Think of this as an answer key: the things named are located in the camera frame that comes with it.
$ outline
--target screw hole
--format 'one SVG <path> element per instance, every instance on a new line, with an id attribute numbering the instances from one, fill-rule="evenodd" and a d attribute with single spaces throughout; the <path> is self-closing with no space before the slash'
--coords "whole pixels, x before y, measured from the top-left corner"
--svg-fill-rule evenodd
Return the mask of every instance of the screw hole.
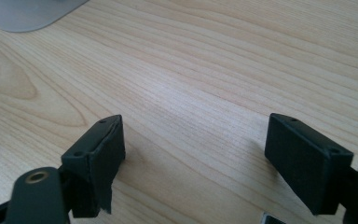
<path id="1" fill-rule="evenodd" d="M 83 155 L 83 152 L 82 151 L 77 151 L 74 153 L 74 156 L 82 156 Z"/>
<path id="2" fill-rule="evenodd" d="M 25 183 L 35 184 L 35 183 L 38 183 L 46 178 L 48 178 L 48 172 L 39 171 L 39 172 L 33 173 L 31 175 L 28 175 L 27 178 L 25 179 Z"/>

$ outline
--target metal object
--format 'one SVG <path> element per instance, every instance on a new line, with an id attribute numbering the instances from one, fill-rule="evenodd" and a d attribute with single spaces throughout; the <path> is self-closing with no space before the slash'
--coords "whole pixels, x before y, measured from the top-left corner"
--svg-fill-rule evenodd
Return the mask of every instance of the metal object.
<path id="1" fill-rule="evenodd" d="M 298 119 L 271 114 L 265 155 L 313 215 L 334 215 L 341 203 L 344 223 L 358 223 L 353 153 Z"/>
<path id="2" fill-rule="evenodd" d="M 28 32 L 48 26 L 88 0 L 0 0 L 0 29 Z"/>
<path id="3" fill-rule="evenodd" d="M 0 205 L 0 223 L 69 223 L 74 217 L 110 213 L 111 184 L 125 159 L 120 115 L 95 123 L 62 155 L 62 166 L 20 176 L 11 200 Z"/>

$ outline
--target wood grain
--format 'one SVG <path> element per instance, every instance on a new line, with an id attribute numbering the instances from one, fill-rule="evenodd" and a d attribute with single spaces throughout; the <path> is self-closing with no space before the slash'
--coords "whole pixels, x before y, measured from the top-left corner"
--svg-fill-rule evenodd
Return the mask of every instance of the wood grain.
<path id="1" fill-rule="evenodd" d="M 113 214 L 73 223 L 287 223 L 314 217 L 264 158 L 283 113 L 353 151 L 358 1 L 91 0 L 47 28 L 0 31 L 0 203 L 121 114 Z"/>

